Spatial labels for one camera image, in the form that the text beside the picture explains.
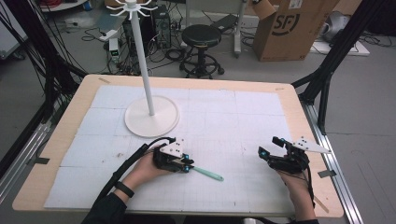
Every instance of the light blue marker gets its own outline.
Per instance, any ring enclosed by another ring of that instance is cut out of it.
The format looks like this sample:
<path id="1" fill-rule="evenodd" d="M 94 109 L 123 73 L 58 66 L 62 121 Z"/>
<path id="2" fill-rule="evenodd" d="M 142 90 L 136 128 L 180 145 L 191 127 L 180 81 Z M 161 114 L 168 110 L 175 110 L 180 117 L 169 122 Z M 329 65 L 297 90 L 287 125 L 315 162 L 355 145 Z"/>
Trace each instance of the light blue marker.
<path id="1" fill-rule="evenodd" d="M 212 172 L 210 172 L 210 171 L 201 169 L 201 168 L 199 168 L 199 167 L 194 166 L 192 169 L 195 170 L 195 171 L 197 171 L 197 172 L 199 172 L 199 173 L 201 173 L 201 174 L 203 174 L 203 175 L 207 175 L 207 176 L 209 176 L 209 177 L 212 177 L 212 178 L 214 178 L 214 179 L 216 179 L 216 180 L 218 180 L 218 181 L 223 181 L 223 180 L 224 180 L 224 178 L 223 178 L 221 175 L 217 175 L 217 174 L 215 174 L 215 173 L 212 173 Z"/>

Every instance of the wristband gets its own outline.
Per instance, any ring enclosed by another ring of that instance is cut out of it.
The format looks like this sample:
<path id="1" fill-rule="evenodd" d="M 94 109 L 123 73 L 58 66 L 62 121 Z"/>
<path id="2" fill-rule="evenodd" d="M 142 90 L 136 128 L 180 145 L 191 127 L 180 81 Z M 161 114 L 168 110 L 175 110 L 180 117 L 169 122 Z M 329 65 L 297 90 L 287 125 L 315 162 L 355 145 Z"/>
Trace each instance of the wristband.
<path id="1" fill-rule="evenodd" d="M 128 195 L 128 197 L 132 198 L 134 196 L 134 192 L 129 189 L 128 187 L 126 187 L 124 184 L 122 184 L 122 182 L 117 182 L 116 184 L 116 189 L 119 189 L 120 191 L 122 191 L 123 193 L 125 193 L 126 195 Z"/>

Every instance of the black sleeve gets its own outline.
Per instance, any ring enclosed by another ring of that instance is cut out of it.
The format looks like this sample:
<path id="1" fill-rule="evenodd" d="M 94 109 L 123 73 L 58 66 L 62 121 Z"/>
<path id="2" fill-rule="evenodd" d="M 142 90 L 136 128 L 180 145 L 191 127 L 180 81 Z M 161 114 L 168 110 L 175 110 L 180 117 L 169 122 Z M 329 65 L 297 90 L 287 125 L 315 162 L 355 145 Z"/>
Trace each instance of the black sleeve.
<path id="1" fill-rule="evenodd" d="M 95 204 L 81 224 L 119 224 L 125 214 L 126 205 L 114 193 Z"/>

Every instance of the human hand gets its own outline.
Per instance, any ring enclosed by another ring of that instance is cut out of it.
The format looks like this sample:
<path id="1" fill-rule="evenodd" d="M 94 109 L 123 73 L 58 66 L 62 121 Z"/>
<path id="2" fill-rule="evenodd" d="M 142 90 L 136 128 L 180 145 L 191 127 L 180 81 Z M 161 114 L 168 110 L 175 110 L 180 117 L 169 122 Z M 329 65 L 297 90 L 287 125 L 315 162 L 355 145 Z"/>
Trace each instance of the human hand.
<path id="1" fill-rule="evenodd" d="M 281 171 L 276 172 L 288 187 L 290 199 L 294 204 L 296 220 L 303 221 L 315 219 L 314 206 L 303 173 L 291 175 Z"/>
<path id="2" fill-rule="evenodd" d="M 158 169 L 152 157 L 153 153 L 150 152 L 140 158 L 134 166 L 134 169 L 122 180 L 122 183 L 132 191 L 135 191 L 140 185 L 149 182 L 157 176 L 171 174 L 169 171 Z M 119 189 L 116 189 L 114 193 L 125 203 L 129 199 L 129 197 Z"/>

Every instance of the gray floor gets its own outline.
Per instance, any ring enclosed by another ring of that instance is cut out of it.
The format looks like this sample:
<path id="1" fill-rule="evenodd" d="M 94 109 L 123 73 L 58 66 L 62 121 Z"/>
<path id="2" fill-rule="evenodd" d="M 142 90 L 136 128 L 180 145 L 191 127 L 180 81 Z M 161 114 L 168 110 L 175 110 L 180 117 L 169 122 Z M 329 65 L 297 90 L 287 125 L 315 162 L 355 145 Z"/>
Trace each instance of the gray floor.
<path id="1" fill-rule="evenodd" d="M 83 31 L 63 33 L 63 39 L 85 70 L 90 73 L 104 71 L 106 52 L 103 44 L 84 42 L 81 40 L 83 35 Z M 252 49 L 246 46 L 235 59 L 232 43 L 233 38 L 225 35 L 220 45 L 209 51 L 226 71 L 223 76 L 214 75 L 214 79 L 291 83 L 315 71 L 325 57 L 310 53 L 304 61 L 260 63 Z M 363 45 L 370 51 L 370 56 L 347 56 L 333 76 L 326 128 L 364 223 L 396 223 L 396 177 L 393 173 L 396 168 L 393 146 L 396 134 L 396 90 L 393 87 L 396 83 L 396 48 Z M 148 67 L 167 62 L 148 63 Z M 178 63 L 153 69 L 150 75 L 183 77 Z M 0 62 L 0 158 L 43 101 L 43 91 L 28 60 Z M 79 223 L 83 219 L 84 213 L 14 211 L 12 201 L 29 170 L 27 166 L 1 203 L 1 223 Z M 347 223 L 347 220 L 345 217 L 322 218 L 320 222 Z"/>

